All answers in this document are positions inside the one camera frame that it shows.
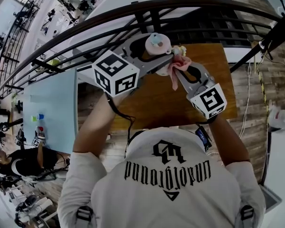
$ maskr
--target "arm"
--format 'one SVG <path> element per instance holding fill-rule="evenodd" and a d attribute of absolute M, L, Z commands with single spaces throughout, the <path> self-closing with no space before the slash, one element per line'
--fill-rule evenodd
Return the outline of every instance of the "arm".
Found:
<path fill-rule="evenodd" d="M 114 98 L 115 105 L 118 106 L 126 96 L 127 94 Z M 111 109 L 105 95 L 102 95 L 80 128 L 74 142 L 73 152 L 91 152 L 96 157 L 99 157 L 114 118 L 115 113 Z"/>
<path fill-rule="evenodd" d="M 220 114 L 209 126 L 225 166 L 249 161 L 249 154 L 243 142 Z"/>
<path fill-rule="evenodd" d="M 41 141 L 38 145 L 37 162 L 41 168 L 43 168 L 43 142 Z"/>
<path fill-rule="evenodd" d="M 119 105 L 123 99 L 124 96 L 115 98 L 115 105 Z M 103 95 L 78 132 L 58 202 L 61 227 L 75 227 L 77 210 L 89 205 L 94 186 L 106 175 L 99 155 L 114 117 L 115 113 Z"/>
<path fill-rule="evenodd" d="M 209 126 L 226 169 L 238 181 L 242 204 L 252 206 L 254 223 L 257 224 L 255 227 L 260 227 L 264 218 L 266 203 L 254 175 L 253 167 L 249 162 L 247 149 L 220 114 Z"/>

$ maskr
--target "strap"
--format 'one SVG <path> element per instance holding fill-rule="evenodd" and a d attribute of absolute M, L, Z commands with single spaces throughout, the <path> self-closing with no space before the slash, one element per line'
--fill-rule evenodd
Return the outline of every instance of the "strap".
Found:
<path fill-rule="evenodd" d="M 235 228 L 254 228 L 254 209 L 241 203 L 241 209 L 236 217 Z"/>
<path fill-rule="evenodd" d="M 89 206 L 81 206 L 76 213 L 76 226 L 75 228 L 93 228 L 93 210 Z"/>
<path fill-rule="evenodd" d="M 16 159 L 15 161 L 13 161 L 13 163 L 11 164 L 11 170 L 12 170 L 13 173 L 15 173 L 16 175 L 22 176 L 22 175 L 17 171 L 17 168 L 16 168 L 16 163 L 17 163 L 18 161 L 21 161 L 21 159 Z"/>

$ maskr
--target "wooden table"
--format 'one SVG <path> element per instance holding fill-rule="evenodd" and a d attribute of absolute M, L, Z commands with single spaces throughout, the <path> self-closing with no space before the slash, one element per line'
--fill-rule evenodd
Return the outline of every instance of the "wooden table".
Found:
<path fill-rule="evenodd" d="M 187 56 L 201 63 L 220 83 L 227 99 L 227 108 L 223 112 L 226 119 L 237 117 L 236 99 L 228 62 L 221 44 L 189 44 Z M 146 75 L 143 85 L 128 97 L 119 110 L 136 117 L 133 129 L 169 127 L 193 124 L 205 121 L 205 118 L 193 108 L 186 99 L 187 92 L 178 83 L 176 91 L 172 89 L 169 76 Z M 111 131 L 128 129 L 129 121 L 116 116 Z"/>

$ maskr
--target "man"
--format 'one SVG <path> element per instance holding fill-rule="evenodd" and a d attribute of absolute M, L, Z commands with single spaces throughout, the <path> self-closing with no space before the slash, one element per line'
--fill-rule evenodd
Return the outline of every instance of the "man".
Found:
<path fill-rule="evenodd" d="M 28 11 L 20 11 L 18 13 L 15 13 L 15 12 L 13 13 L 19 25 L 22 24 L 23 18 L 28 18 L 31 15 L 33 9 L 34 9 L 34 6 L 30 6 Z"/>
<path fill-rule="evenodd" d="M 159 128 L 136 136 L 107 174 L 99 155 L 114 117 L 102 96 L 76 137 L 58 204 L 62 228 L 260 226 L 264 196 L 245 146 L 221 115 L 209 126 L 224 166 L 205 154 L 197 135 Z"/>

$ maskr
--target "backpack strap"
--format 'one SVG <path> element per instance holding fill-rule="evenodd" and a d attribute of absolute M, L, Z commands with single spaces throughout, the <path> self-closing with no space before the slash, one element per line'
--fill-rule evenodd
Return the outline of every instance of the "backpack strap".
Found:
<path fill-rule="evenodd" d="M 89 206 L 81 206 L 76 213 L 75 228 L 96 228 L 93 210 Z"/>
<path fill-rule="evenodd" d="M 254 209 L 249 204 L 241 203 L 239 213 L 236 217 L 235 228 L 255 228 Z"/>

